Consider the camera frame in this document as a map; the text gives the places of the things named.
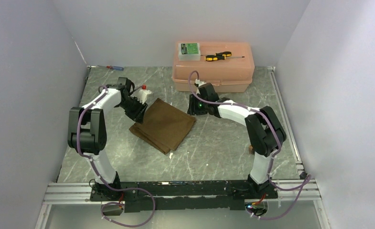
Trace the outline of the brown cloth napkin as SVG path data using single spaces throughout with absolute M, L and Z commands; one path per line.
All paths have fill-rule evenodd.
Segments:
M 143 123 L 135 123 L 129 131 L 167 154 L 178 148 L 195 122 L 193 116 L 158 98 L 145 112 Z

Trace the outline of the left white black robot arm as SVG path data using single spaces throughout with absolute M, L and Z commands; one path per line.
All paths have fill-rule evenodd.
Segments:
M 95 181 L 104 185 L 103 194 L 109 200 L 116 200 L 122 194 L 122 187 L 105 151 L 106 116 L 119 107 L 129 119 L 141 124 L 152 92 L 146 85 L 136 86 L 126 77 L 119 77 L 115 84 L 102 85 L 98 91 L 98 96 L 89 103 L 70 109 L 67 142 L 87 160 Z

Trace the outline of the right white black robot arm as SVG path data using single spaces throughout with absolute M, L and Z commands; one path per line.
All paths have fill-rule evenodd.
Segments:
M 253 167 L 248 175 L 248 192 L 254 198 L 261 197 L 270 186 L 273 153 L 287 139 L 274 110 L 269 106 L 253 108 L 228 98 L 221 99 L 211 83 L 197 80 L 194 85 L 197 91 L 190 95 L 188 114 L 210 114 L 246 127 L 254 152 Z

